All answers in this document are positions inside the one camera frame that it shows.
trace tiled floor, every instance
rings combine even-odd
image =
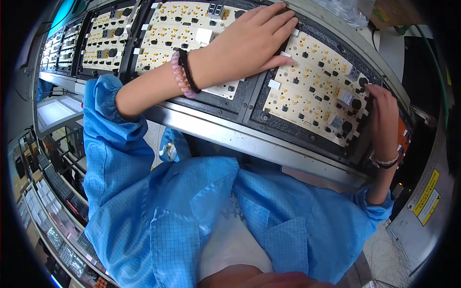
[[[160,150],[160,140],[162,139],[163,132],[165,131],[165,126],[157,124],[155,122],[147,120],[148,130],[144,136],[147,144],[152,148],[155,153],[155,160],[152,163],[152,168],[157,167],[163,161],[158,157]]]

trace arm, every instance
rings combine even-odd
[[[273,56],[297,24],[293,11],[276,15],[284,7],[284,3],[277,3],[250,10],[208,46],[190,51],[189,69],[198,89],[277,66],[294,65],[289,57]],[[210,69],[207,65],[210,62],[219,63],[222,68]],[[123,86],[115,102],[122,117],[134,119],[149,107],[181,94],[168,62]]]
[[[373,148],[376,159],[390,161],[397,155],[399,110],[397,100],[385,88],[368,85],[370,95],[374,96],[372,119]],[[381,205],[386,200],[390,183],[397,170],[397,164],[384,169],[380,168],[374,186],[367,192],[366,201],[372,205]]]

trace white label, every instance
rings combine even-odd
[[[298,37],[298,34],[299,34],[299,30],[294,28],[293,31],[291,32],[291,34],[294,36],[294,37]]]
[[[274,89],[278,90],[280,88],[280,83],[271,79],[271,80],[269,80],[268,86],[270,88],[274,88]]]
[[[290,57],[290,58],[291,58],[291,55],[288,54],[288,53],[286,53],[285,51],[281,51],[281,52],[280,52],[280,55],[286,56],[286,57]]]

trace left hand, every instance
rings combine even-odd
[[[274,56],[298,23],[293,11],[276,15],[285,7],[285,3],[276,3],[250,10],[208,46],[191,51],[188,58],[196,85],[207,88],[277,66],[294,65],[290,57]]]

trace cardboard box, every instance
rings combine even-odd
[[[410,0],[376,0],[370,15],[376,28],[425,24],[423,17]]]

